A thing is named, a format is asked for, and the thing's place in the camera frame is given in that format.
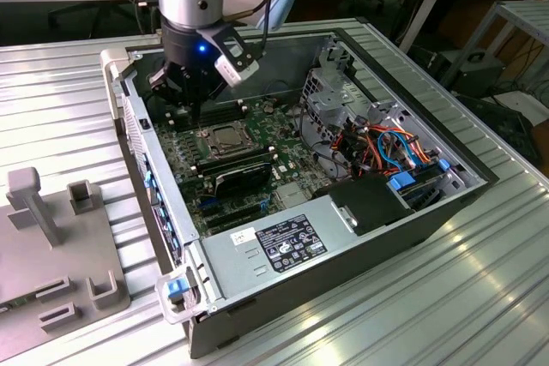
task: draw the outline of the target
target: metal bracket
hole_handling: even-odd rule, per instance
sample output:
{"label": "metal bracket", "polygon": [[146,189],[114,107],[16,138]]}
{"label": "metal bracket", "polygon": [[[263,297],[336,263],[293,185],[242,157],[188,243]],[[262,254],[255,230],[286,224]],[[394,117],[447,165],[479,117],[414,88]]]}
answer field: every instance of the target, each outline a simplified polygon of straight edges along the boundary
{"label": "metal bracket", "polygon": [[133,63],[125,49],[105,49],[100,53],[101,71],[105,82],[106,97],[111,107],[112,119],[118,119],[117,97],[112,83],[122,79],[122,73]]}

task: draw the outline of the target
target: gray plastic part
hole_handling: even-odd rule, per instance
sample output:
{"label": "gray plastic part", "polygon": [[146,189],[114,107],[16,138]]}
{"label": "gray plastic part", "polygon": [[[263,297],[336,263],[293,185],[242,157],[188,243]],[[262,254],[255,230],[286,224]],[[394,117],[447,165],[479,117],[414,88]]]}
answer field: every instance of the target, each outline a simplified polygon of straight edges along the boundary
{"label": "gray plastic part", "polygon": [[[8,200],[16,210],[24,210],[21,206],[24,205],[28,208],[29,212],[33,215],[34,220],[40,226],[40,229],[44,232],[45,238],[48,240],[52,247],[61,244],[62,240],[59,236],[57,226],[51,217],[51,214],[46,207],[44,201],[38,194],[40,191],[40,176],[35,168],[26,167],[17,171],[8,172]],[[27,223],[29,217],[24,213],[24,219],[15,217],[15,222]]]}
{"label": "gray plastic part", "polygon": [[36,219],[28,208],[16,210],[8,214],[11,224],[19,231],[31,225],[36,225]]}
{"label": "gray plastic part", "polygon": [[[38,175],[33,174],[34,169],[30,171],[33,181],[27,180],[27,183],[34,183],[34,186],[30,185],[30,192],[38,195]],[[21,216],[24,220],[28,216],[23,212],[27,203],[23,202],[21,208],[19,202],[28,193],[9,179],[8,198],[12,206],[20,208],[0,207],[0,308],[8,308],[0,314],[0,362],[130,305],[100,187],[90,183],[78,183],[76,188],[74,184],[69,186],[77,199],[80,198],[79,189],[85,188],[94,208],[75,214],[70,203],[70,189],[45,195],[42,204],[57,224],[59,238],[63,239],[63,243],[52,249],[36,222],[20,230],[14,229],[14,220]],[[87,278],[98,282],[95,301],[90,298]],[[99,284],[102,281],[108,287],[103,288]],[[116,291],[112,291],[113,282]],[[102,296],[105,291],[109,297]],[[69,307],[59,316],[45,319],[44,314],[47,317],[53,310],[59,312],[63,305],[70,303],[75,306],[74,314]]]}
{"label": "gray plastic part", "polygon": [[61,279],[55,279],[45,285],[35,288],[36,298],[42,303],[48,302],[62,295],[72,292],[75,289],[75,284],[65,276]]}
{"label": "gray plastic part", "polygon": [[117,280],[114,278],[112,270],[109,270],[108,286],[94,285],[94,282],[90,278],[86,278],[86,285],[89,298],[97,310],[108,308],[120,300]]}
{"label": "gray plastic part", "polygon": [[58,327],[71,323],[80,317],[80,310],[74,303],[69,302],[63,306],[58,306],[55,309],[40,313],[38,320],[40,327],[44,332],[51,332]]}
{"label": "gray plastic part", "polygon": [[67,193],[75,214],[90,212],[99,205],[88,180],[68,184]]}

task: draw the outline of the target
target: blue latch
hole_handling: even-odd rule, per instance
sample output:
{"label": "blue latch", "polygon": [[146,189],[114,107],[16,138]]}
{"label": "blue latch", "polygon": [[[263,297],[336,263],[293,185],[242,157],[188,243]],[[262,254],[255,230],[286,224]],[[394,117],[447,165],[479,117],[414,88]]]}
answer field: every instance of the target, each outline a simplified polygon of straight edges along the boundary
{"label": "blue latch", "polygon": [[415,183],[415,179],[407,171],[402,171],[391,176],[389,183],[391,183],[391,186],[393,186],[395,190],[400,190]]}
{"label": "blue latch", "polygon": [[448,160],[446,159],[440,159],[438,161],[438,165],[443,171],[447,171],[449,169],[449,163],[448,163]]}
{"label": "blue latch", "polygon": [[189,290],[190,286],[186,278],[179,278],[168,282],[168,298],[171,300],[182,296]]}

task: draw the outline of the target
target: blue cable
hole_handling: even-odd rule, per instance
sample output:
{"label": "blue cable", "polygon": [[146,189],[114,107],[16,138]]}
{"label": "blue cable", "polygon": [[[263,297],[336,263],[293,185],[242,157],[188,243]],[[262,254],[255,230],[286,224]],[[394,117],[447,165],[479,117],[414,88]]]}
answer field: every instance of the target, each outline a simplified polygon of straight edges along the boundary
{"label": "blue cable", "polygon": [[383,150],[383,147],[382,147],[382,136],[384,134],[390,134],[390,135],[393,135],[393,136],[396,136],[396,138],[401,141],[402,145],[404,146],[404,148],[406,149],[406,153],[408,153],[408,156],[410,157],[410,159],[416,164],[416,165],[423,165],[423,162],[421,161],[421,159],[414,153],[412,152],[412,150],[410,149],[410,146],[407,144],[406,140],[402,137],[401,134],[397,133],[397,132],[394,132],[392,130],[389,130],[387,132],[383,132],[382,134],[379,135],[379,137],[377,138],[377,148],[379,149],[379,153],[382,155],[382,157],[387,160],[389,163],[391,163],[392,165],[396,165],[396,167],[398,167],[399,171],[402,171],[402,168],[400,165],[398,165],[396,162],[392,161],[391,159],[388,158],[388,156],[385,154],[385,151]]}
{"label": "blue cable", "polygon": [[402,171],[402,167],[396,163],[394,160],[389,159],[389,156],[385,154],[385,151],[383,150],[383,143],[382,143],[382,136],[383,133],[377,138],[377,150],[379,151],[379,154],[381,154],[381,157],[385,159],[388,163],[391,163],[392,165],[398,167],[399,171]]}
{"label": "blue cable", "polygon": [[259,206],[261,206],[262,212],[267,212],[267,206],[268,206],[268,203],[269,203],[270,200],[271,200],[271,196],[269,196],[264,201],[259,202]]}

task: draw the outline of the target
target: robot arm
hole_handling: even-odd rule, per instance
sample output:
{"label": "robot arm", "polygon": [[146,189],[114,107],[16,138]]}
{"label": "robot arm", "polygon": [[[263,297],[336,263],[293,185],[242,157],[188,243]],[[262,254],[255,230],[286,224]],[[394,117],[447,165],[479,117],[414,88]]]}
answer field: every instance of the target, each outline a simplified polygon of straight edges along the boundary
{"label": "robot arm", "polygon": [[[200,103],[212,93],[193,85],[200,84],[203,89],[213,67],[231,87],[258,71],[267,31],[281,25],[293,1],[159,0],[166,64],[150,77],[153,91],[155,84],[177,72],[175,75],[183,76],[185,105],[192,106],[198,116]],[[231,24],[236,20],[262,28],[262,42],[246,44]]]}

